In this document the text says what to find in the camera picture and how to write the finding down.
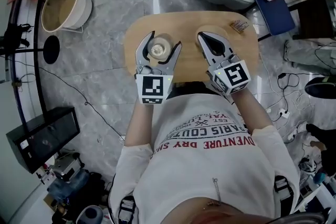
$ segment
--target black cable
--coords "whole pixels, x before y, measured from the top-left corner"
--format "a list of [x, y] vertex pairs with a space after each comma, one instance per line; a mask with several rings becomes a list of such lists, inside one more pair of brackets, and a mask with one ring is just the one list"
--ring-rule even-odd
[[322, 47], [323, 47], [323, 46], [321, 46], [320, 48], [318, 48], [318, 49], [316, 49], [316, 50], [314, 51], [315, 56], [316, 56], [316, 57], [317, 57], [323, 64], [325, 64], [327, 67], [330, 67], [331, 69], [336, 69], [335, 67], [332, 67], [332, 66], [328, 65], [327, 63], [323, 62], [323, 61], [321, 60], [321, 58], [317, 56], [316, 51], [319, 50], [319, 49], [321, 49]]
[[[33, 80], [33, 81], [22, 81], [22, 79], [23, 79], [25, 76], [27, 76], [27, 75], [33, 75], [33, 76], [35, 77], [35, 80]], [[31, 82], [35, 82], [35, 81], [36, 81], [36, 76], [35, 76], [34, 73], [27, 73], [27, 74], [23, 75], [23, 76], [19, 79], [19, 81], [20, 81], [21, 83], [31, 83]]]
[[[17, 61], [17, 60], [14, 60], [14, 62], [22, 63], [23, 65], [28, 66], [28, 67], [35, 67], [35, 66], [32, 66], [32, 65], [28, 65], [28, 64], [26, 64], [26, 63]], [[62, 78], [60, 78], [60, 77], [57, 76], [56, 74], [54, 74], [54, 73], [52, 73], [52, 72], [50, 72], [50, 71], [44, 69], [43, 67], [38, 67], [38, 68], [41, 69], [41, 70], [43, 70], [43, 71], [45, 71], [45, 72], [47, 72], [47, 73], [49, 73], [49, 74], [51, 74], [51, 75], [54, 75], [54, 76], [55, 76], [56, 78], [58, 78], [59, 80], [63, 81], [67, 86], [69, 86], [69, 87], [75, 89], [77, 92], [79, 92], [80, 95], [83, 96], [83, 98], [85, 99], [85, 103], [84, 103], [84, 105], [89, 105], [89, 106], [91, 106], [92, 109], [93, 109], [93, 110], [94, 110], [94, 111], [95, 111], [95, 112], [96, 112], [96, 113], [97, 113], [97, 114], [104, 120], [104, 122], [105, 122], [108, 126], [110, 126], [111, 129], [114, 130], [114, 131], [120, 136], [121, 139], [124, 140], [124, 138], [122, 137], [122, 135], [121, 135], [115, 128], [113, 128], [112, 125], [110, 125], [110, 124], [105, 120], [105, 118], [104, 118], [104, 117], [103, 117], [103, 116], [102, 116], [102, 115], [101, 115], [101, 114], [94, 108], [94, 106], [88, 101], [88, 99], [85, 97], [85, 95], [82, 94], [77, 88], [75, 88], [74, 86], [68, 84], [68, 83], [65, 82]]]
[[280, 120], [281, 116], [282, 116], [282, 113], [280, 113], [279, 118], [277, 118], [275, 121], [272, 121], [272, 120], [271, 120], [271, 121], [272, 121], [272, 122], [276, 122], [276, 121]]
[[[281, 87], [280, 84], [279, 84], [279, 80], [282, 79], [282, 78], [284, 78], [287, 74], [289, 75], [289, 76], [288, 76], [288, 80], [287, 80], [287, 85], [286, 85], [285, 87]], [[294, 75], [294, 76], [296, 76], [296, 77], [298, 78], [298, 83], [297, 83], [296, 85], [290, 85], [290, 84], [289, 84], [289, 80], [290, 80], [290, 76], [291, 76], [291, 75]], [[286, 113], [288, 112], [289, 105], [288, 105], [287, 99], [286, 99], [286, 97], [285, 97], [285, 90], [286, 90], [288, 87], [295, 88], [295, 87], [297, 87], [297, 86], [299, 85], [299, 83], [300, 83], [300, 77], [299, 77], [298, 75], [299, 75], [299, 73], [298, 73], [298, 74], [294, 74], [294, 73], [281, 73], [281, 74], [278, 76], [278, 80], [277, 80], [277, 82], [278, 82], [278, 87], [282, 90], [282, 95], [283, 95], [283, 98], [284, 98], [284, 100], [285, 100], [285, 102], [286, 102], [286, 105], [287, 105]]]

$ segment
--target marble floor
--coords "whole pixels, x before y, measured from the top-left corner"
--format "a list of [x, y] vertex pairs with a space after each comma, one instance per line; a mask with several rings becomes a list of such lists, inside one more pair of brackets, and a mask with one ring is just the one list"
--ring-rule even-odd
[[[122, 40], [127, 28], [138, 18], [154, 12], [226, 10], [225, 7], [204, 0], [156, 0], [156, 2], [159, 3], [159, 11], [154, 8], [153, 0], [93, 0], [93, 12], [84, 25], [84, 33], [57, 32], [61, 44], [57, 62], [48, 65], [43, 60], [40, 61], [42, 67], [78, 88], [109, 124], [122, 134], [127, 130], [137, 98], [133, 76], [124, 68]], [[297, 20], [298, 15], [293, 13], [293, 16]], [[258, 35], [262, 36], [267, 32], [265, 22], [258, 11], [250, 12], [248, 18], [254, 24]], [[286, 107], [282, 90], [277, 84], [278, 75], [282, 72], [302, 72], [282, 58], [283, 45], [286, 40], [291, 40], [295, 31], [270, 37], [259, 43], [258, 73], [249, 88], [265, 109], [268, 109], [272, 120], [277, 119], [280, 108]], [[47, 37], [47, 33], [40, 27], [39, 46], [43, 46]], [[310, 41], [290, 42], [297, 42], [298, 46], [315, 46]], [[332, 120], [336, 102], [306, 95], [303, 89], [310, 79], [312, 76], [300, 75], [298, 86], [285, 90], [290, 117], [288, 120], [281, 118], [274, 122], [284, 141], [291, 130], [303, 120], [325, 129], [336, 128], [336, 121]], [[296, 78], [291, 78], [291, 83], [296, 82]], [[41, 72], [41, 83], [48, 109], [60, 105], [72, 105], [76, 108], [81, 133], [67, 145], [67, 148], [80, 152], [87, 169], [99, 172], [110, 180], [122, 148], [117, 134], [90, 106], [85, 105], [79, 93], [62, 81]], [[307, 146], [303, 146], [303, 151], [302, 141], [305, 138], [306, 133], [301, 133], [293, 143], [288, 144], [295, 162], [298, 162], [304, 153], [314, 151], [315, 154], [319, 154]]]

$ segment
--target leg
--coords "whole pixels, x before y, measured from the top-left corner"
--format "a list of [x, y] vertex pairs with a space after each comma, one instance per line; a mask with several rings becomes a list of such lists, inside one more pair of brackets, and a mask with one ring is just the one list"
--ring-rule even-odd
[[310, 47], [301, 42], [288, 41], [285, 43], [283, 58], [285, 61], [299, 63], [306, 66], [317, 67], [325, 72], [336, 73], [336, 65], [332, 59], [331, 49]]
[[316, 137], [327, 148], [336, 147], [336, 130], [322, 130], [313, 124], [307, 124], [307, 132]]

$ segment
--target wooden tray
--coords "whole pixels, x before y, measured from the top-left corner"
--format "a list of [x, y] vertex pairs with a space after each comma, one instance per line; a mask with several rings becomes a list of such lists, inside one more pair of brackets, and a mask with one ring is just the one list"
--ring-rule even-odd
[[[249, 26], [242, 34], [230, 27], [234, 20], [248, 22]], [[124, 38], [125, 62], [128, 71], [135, 74], [135, 50], [141, 40], [151, 31], [155, 35], [168, 33], [175, 43], [182, 42], [182, 50], [174, 69], [174, 82], [209, 80], [205, 71], [208, 64], [200, 48], [196, 45], [196, 31], [204, 25], [223, 28], [240, 59], [246, 61], [253, 76], [258, 68], [258, 38], [252, 23], [239, 13], [233, 12], [176, 12], [144, 16], [134, 22]]]

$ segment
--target person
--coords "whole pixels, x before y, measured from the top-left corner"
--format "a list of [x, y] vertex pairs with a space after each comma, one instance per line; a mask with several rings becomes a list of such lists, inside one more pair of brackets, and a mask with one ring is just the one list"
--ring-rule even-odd
[[246, 130], [225, 98], [188, 85], [162, 105], [136, 102], [110, 193], [114, 217], [132, 211], [131, 196], [131, 223], [268, 223], [282, 215], [277, 176], [293, 212], [298, 170], [264, 108], [247, 88], [231, 95]]
[[313, 73], [336, 74], [336, 51], [332, 46], [321, 44], [314, 47], [305, 42], [286, 40], [283, 56], [294, 67]]
[[311, 141], [310, 146], [315, 146], [321, 151], [322, 169], [320, 172], [333, 176], [336, 173], [334, 163], [336, 158], [336, 130], [322, 130], [314, 124], [308, 124], [307, 122], [301, 124], [302, 128], [318, 139], [318, 141]]

